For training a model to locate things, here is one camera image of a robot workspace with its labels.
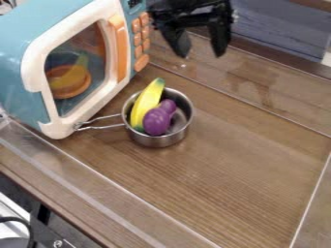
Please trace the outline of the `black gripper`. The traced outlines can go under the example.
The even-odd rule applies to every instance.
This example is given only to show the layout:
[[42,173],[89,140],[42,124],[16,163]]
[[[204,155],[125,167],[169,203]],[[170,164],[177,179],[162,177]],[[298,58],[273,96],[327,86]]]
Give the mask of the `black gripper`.
[[184,27],[208,26],[214,56],[226,52],[233,9],[229,0],[146,0],[156,29],[176,53],[186,58],[190,41]]

